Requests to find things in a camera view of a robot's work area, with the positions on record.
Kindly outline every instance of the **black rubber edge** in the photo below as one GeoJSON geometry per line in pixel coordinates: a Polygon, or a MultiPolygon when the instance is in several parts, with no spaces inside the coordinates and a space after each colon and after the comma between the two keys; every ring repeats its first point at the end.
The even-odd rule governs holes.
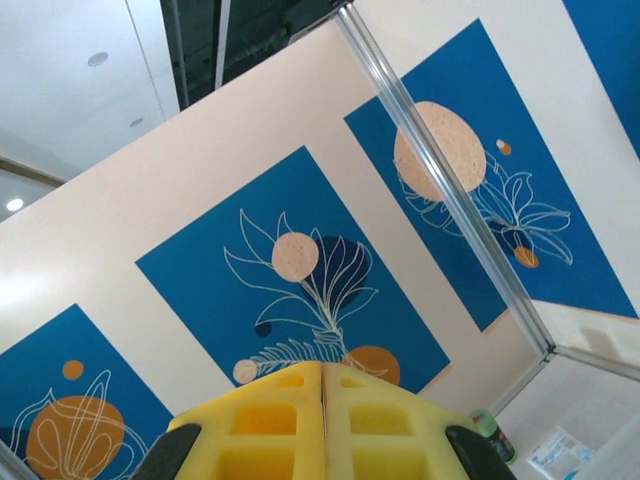
{"type": "Polygon", "coordinates": [[[174,480],[201,431],[200,425],[187,423],[163,434],[130,480],[174,480]]]}
{"type": "Polygon", "coordinates": [[[459,425],[445,433],[469,480],[518,480],[482,435],[459,425]]]}

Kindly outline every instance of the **white ceiling panel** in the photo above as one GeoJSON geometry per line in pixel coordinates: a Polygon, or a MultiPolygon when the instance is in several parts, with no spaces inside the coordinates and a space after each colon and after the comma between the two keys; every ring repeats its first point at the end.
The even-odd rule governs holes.
{"type": "Polygon", "coordinates": [[[16,158],[15,145],[4,145],[2,134],[0,154],[68,178],[177,113],[175,87],[162,78],[171,64],[159,0],[131,4],[135,8],[125,0],[23,0],[3,6],[0,130],[23,150],[32,145],[46,155],[16,158]],[[108,60],[88,66],[99,52],[108,60]],[[138,118],[142,123],[130,128],[138,118]],[[51,165],[56,159],[62,165],[51,165]]]}

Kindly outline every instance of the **dark blue circle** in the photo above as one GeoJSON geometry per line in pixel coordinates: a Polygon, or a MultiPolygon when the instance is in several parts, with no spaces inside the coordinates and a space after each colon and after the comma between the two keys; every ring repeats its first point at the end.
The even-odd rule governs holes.
{"type": "Polygon", "coordinates": [[[271,322],[262,322],[255,326],[256,335],[260,338],[268,337],[271,334],[271,330],[273,330],[273,326],[271,322]]]}
{"type": "MultiPolygon", "coordinates": [[[[364,286],[369,270],[369,257],[363,247],[358,248],[356,242],[343,237],[322,237],[316,240],[316,245],[320,252],[318,264],[305,281],[312,288],[315,285],[318,293],[324,295],[324,300],[332,311],[338,303],[339,309],[342,310],[360,293],[346,292],[364,286]],[[333,288],[329,293],[329,286],[332,284],[333,288]]],[[[302,289],[302,292],[309,300],[314,301],[305,289],[302,289]]]]}
{"type": "Polygon", "coordinates": [[[491,229],[491,232],[493,232],[493,236],[496,237],[500,248],[507,255],[513,257],[515,255],[515,249],[520,245],[531,250],[531,242],[529,242],[529,239],[522,230],[494,221],[487,222],[487,225],[491,229]]]}

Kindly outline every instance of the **cream wall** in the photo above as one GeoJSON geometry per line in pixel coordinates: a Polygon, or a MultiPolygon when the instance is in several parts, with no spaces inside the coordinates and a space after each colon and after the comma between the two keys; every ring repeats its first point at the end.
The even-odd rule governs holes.
{"type": "MultiPolygon", "coordinates": [[[[358,7],[400,76],[480,18],[640,312],[640,255],[635,241],[640,236],[640,162],[562,0],[402,0],[393,8],[384,0],[367,0],[358,7]]],[[[597,285],[585,294],[597,295],[597,285]]],[[[558,344],[640,365],[639,321],[535,304],[558,344]],[[587,341],[593,339],[594,330],[599,340],[587,341]]]]}
{"type": "Polygon", "coordinates": [[[342,121],[373,94],[326,24],[0,224],[0,352],[78,303],[172,413],[231,389],[134,262],[305,145],[451,360],[423,395],[498,402],[536,353],[478,330],[342,121]]]}

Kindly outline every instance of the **peach circle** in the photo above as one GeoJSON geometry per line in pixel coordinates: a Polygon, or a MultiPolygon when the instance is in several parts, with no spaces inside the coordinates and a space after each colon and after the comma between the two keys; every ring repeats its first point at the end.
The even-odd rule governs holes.
{"type": "Polygon", "coordinates": [[[318,264],[320,252],[313,239],[304,233],[289,232],[276,240],[271,264],[288,282],[301,282],[318,264]]]}
{"type": "MultiPolygon", "coordinates": [[[[469,124],[448,108],[434,102],[419,102],[416,108],[465,191],[470,192],[480,185],[487,171],[487,160],[484,147],[469,124]]],[[[396,135],[393,153],[400,176],[413,191],[428,200],[441,202],[442,196],[429,178],[422,161],[400,132],[396,135]]]]}
{"type": "Polygon", "coordinates": [[[77,380],[84,372],[84,365],[78,360],[69,360],[62,367],[62,375],[67,380],[77,380]]]}
{"type": "Polygon", "coordinates": [[[258,376],[258,364],[253,360],[240,360],[233,367],[233,378],[241,385],[251,382],[258,376]]]}
{"type": "Polygon", "coordinates": [[[346,362],[355,360],[362,365],[368,373],[386,380],[394,385],[400,384],[400,364],[395,355],[386,348],[365,345],[354,348],[349,352],[346,362]]]}

